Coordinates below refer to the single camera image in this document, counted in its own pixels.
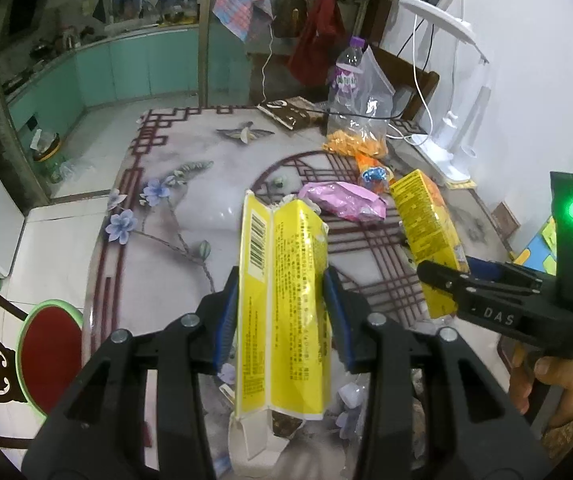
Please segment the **right hand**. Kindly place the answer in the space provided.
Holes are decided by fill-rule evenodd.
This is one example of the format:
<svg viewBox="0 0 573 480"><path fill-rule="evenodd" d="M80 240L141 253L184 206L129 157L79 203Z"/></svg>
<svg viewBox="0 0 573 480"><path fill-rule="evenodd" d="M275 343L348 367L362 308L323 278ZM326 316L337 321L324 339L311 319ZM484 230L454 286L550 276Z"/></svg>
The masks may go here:
<svg viewBox="0 0 573 480"><path fill-rule="evenodd" d="M509 396L532 430L543 434L573 419L573 359L544 356L516 344Z"/></svg>

